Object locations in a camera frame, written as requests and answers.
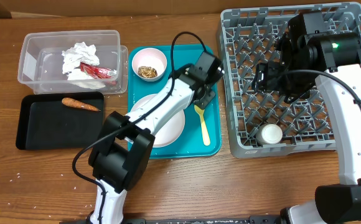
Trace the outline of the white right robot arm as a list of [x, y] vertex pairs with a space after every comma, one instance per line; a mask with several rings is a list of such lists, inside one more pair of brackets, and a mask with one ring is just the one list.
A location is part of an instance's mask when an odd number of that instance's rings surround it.
[[316, 87], [330, 117], [339, 158], [338, 184], [322, 185], [315, 198], [284, 208], [278, 223], [346, 223], [361, 220], [361, 38], [331, 34], [321, 11], [288, 21], [278, 41], [279, 62], [260, 63], [252, 88], [277, 91], [293, 103]]

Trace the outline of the pink round plate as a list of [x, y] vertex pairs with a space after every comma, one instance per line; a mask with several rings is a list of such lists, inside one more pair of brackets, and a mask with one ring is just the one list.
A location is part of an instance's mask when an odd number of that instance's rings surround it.
[[176, 113], [155, 135], [153, 147], [165, 147], [175, 142], [185, 127], [184, 111]]

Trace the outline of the white napkin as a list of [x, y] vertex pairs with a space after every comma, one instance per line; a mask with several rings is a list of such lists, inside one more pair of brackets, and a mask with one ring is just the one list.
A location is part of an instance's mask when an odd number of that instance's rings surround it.
[[99, 90], [105, 87], [102, 82], [85, 82], [85, 80], [92, 80], [93, 77], [81, 71], [80, 68], [81, 63], [93, 66], [100, 64], [95, 45], [87, 45], [84, 42], [76, 43], [73, 47], [63, 51], [62, 57], [62, 73], [67, 76], [67, 80], [80, 80], [73, 85], [90, 90]]

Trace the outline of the black plastic tray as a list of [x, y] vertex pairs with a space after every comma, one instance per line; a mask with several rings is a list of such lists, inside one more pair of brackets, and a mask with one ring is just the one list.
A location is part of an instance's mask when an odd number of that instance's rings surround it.
[[[71, 108], [63, 98], [73, 98], [98, 111]], [[104, 119], [100, 92], [28, 95], [22, 99], [16, 147], [20, 150], [84, 148], [97, 140]]]

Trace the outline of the orange carrot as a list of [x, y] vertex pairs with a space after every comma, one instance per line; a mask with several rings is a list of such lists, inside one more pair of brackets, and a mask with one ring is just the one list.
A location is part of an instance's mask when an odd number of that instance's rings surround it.
[[77, 109], [83, 109], [83, 110], [89, 110], [89, 111], [100, 111], [95, 106], [83, 103], [81, 101], [75, 100], [73, 98], [63, 98], [62, 104], [71, 108], [77, 108]]

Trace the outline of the pink bowl with nuts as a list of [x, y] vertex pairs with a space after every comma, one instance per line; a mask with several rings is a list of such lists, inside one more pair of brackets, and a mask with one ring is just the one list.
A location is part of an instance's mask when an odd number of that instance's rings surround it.
[[131, 59], [133, 72], [142, 80], [155, 82], [162, 78], [167, 68], [167, 57], [157, 48], [137, 50]]

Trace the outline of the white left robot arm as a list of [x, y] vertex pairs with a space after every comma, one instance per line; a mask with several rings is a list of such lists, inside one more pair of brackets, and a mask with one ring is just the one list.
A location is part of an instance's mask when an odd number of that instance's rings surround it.
[[146, 170], [156, 134], [190, 105], [204, 109], [223, 74], [221, 60], [202, 52], [195, 64], [171, 72], [166, 85], [147, 103], [126, 115], [113, 112], [107, 117], [88, 158], [98, 186], [89, 223], [122, 222], [126, 194]]

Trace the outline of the pale green cup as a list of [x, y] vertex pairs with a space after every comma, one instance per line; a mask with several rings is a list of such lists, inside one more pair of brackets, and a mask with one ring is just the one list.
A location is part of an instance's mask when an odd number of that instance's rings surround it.
[[256, 140], [262, 144], [277, 144], [282, 140], [283, 131], [276, 124], [264, 124], [259, 127]]

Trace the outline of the yellow plastic spoon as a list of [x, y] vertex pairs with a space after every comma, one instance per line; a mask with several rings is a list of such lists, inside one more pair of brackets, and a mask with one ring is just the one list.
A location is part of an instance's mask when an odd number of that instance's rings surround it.
[[194, 110], [195, 112], [199, 115], [200, 118], [200, 127], [201, 127], [201, 132], [202, 132], [202, 139], [203, 139], [203, 144], [205, 146], [209, 146], [210, 145], [210, 136], [209, 136], [209, 132], [205, 123], [205, 119], [204, 119], [204, 110], [199, 108], [197, 105], [194, 105]]

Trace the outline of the grey dishwasher rack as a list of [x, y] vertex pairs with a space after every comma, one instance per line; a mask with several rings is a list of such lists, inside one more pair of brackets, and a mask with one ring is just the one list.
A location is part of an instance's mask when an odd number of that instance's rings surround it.
[[[289, 105], [275, 91], [256, 93], [251, 88], [256, 65], [280, 59], [275, 44], [287, 31], [288, 21], [309, 11], [321, 11], [332, 34], [354, 32], [361, 36], [361, 4], [357, 2], [226, 9], [221, 13], [218, 44], [225, 69], [227, 127], [233, 156], [286, 156], [335, 149], [331, 122], [318, 90], [312, 89], [309, 98]], [[279, 143], [262, 145], [256, 140], [264, 124], [282, 129]]]

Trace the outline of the red snack wrapper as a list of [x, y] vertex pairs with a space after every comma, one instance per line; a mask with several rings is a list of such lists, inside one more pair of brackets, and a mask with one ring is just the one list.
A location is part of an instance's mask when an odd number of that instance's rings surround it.
[[79, 69], [82, 72], [85, 72], [87, 75], [95, 78], [95, 79], [114, 79], [116, 80], [118, 77], [116, 70], [111, 70], [109, 68], [101, 68], [94, 65], [89, 65], [85, 63], [81, 63]]

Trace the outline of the clear plastic waste bin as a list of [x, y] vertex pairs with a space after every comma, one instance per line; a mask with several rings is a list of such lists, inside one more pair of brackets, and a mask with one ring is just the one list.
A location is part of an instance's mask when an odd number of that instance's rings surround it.
[[[63, 72], [63, 52], [84, 43], [96, 48], [99, 68], [112, 71], [109, 78], [85, 74], [69, 78]], [[122, 94], [128, 87], [128, 49], [116, 30], [76, 30], [27, 34], [21, 49], [17, 79], [35, 94], [99, 91]]]

